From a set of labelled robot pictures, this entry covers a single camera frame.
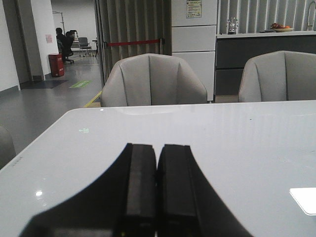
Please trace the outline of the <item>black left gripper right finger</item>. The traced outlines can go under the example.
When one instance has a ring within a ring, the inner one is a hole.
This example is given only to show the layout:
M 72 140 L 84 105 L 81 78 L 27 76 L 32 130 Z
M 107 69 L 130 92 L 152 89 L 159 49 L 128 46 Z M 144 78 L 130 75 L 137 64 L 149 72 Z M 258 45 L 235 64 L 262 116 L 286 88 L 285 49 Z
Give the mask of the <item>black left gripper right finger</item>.
M 165 145 L 158 170 L 159 237 L 249 237 L 198 166 L 190 146 Z

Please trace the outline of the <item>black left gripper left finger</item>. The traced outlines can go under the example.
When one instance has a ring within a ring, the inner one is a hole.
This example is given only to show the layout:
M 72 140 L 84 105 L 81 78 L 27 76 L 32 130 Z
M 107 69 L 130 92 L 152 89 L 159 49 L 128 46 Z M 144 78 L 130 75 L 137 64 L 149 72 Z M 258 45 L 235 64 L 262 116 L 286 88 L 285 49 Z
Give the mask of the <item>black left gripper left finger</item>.
M 93 183 L 35 215 L 22 237 L 153 237 L 156 156 L 151 145 L 126 144 Z

